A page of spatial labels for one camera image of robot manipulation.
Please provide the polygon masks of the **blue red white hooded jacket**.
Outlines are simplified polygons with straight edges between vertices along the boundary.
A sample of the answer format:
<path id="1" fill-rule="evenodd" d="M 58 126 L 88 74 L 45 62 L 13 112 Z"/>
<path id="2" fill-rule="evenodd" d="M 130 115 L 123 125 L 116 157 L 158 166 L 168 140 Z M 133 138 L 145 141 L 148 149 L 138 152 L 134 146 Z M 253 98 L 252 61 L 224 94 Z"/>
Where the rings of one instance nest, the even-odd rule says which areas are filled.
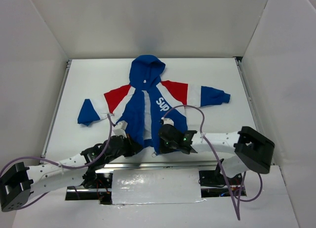
<path id="1" fill-rule="evenodd" d="M 154 55 L 141 55 L 131 63 L 129 84 L 85 99 L 77 122 L 89 126 L 112 114 L 116 123 L 125 121 L 126 133 L 143 148 L 153 147 L 156 154 L 168 149 L 158 136 L 160 120 L 167 115 L 176 129 L 187 131 L 185 106 L 205 107 L 229 103 L 230 94 L 208 86 L 162 81 L 165 63 Z"/>

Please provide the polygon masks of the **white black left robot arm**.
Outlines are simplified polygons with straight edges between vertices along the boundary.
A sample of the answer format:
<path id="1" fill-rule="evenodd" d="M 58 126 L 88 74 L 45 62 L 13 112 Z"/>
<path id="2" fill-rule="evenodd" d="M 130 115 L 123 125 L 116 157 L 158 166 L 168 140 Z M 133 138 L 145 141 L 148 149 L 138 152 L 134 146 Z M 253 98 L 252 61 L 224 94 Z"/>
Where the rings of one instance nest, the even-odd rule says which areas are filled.
<path id="1" fill-rule="evenodd" d="M 0 173 L 1 210 L 20 210 L 28 200 L 60 188 L 91 188 L 98 181 L 97 170 L 120 156 L 131 157 L 142 149 L 130 137 L 112 136 L 55 164 L 26 166 L 21 159 L 11 162 L 9 169 Z"/>

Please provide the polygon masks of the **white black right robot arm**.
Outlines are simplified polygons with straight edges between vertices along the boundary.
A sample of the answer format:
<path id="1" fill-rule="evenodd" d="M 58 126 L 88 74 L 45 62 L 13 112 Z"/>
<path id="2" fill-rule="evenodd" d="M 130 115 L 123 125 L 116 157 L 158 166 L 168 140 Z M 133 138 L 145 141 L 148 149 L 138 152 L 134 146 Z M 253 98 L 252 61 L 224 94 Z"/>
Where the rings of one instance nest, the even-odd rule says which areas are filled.
<path id="1" fill-rule="evenodd" d="M 228 153 L 230 158 L 222 161 L 222 168 L 215 171 L 215 180 L 226 184 L 232 177 L 245 171 L 268 174 L 275 144 L 249 126 L 232 133 L 198 134 L 195 130 L 184 133 L 170 124 L 164 124 L 158 133 L 163 149 L 184 154 L 216 152 Z"/>

